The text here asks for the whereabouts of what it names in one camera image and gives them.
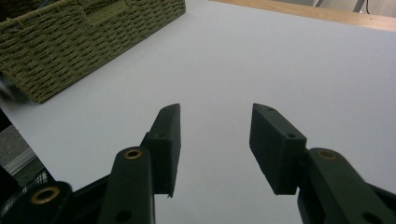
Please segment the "white table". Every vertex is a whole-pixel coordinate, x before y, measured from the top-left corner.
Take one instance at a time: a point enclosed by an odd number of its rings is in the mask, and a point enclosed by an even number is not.
[[[207,1],[43,105],[1,108],[55,178],[79,189],[181,104],[175,197],[158,223],[301,223],[248,146],[253,103],[280,111],[396,192],[396,33]]]

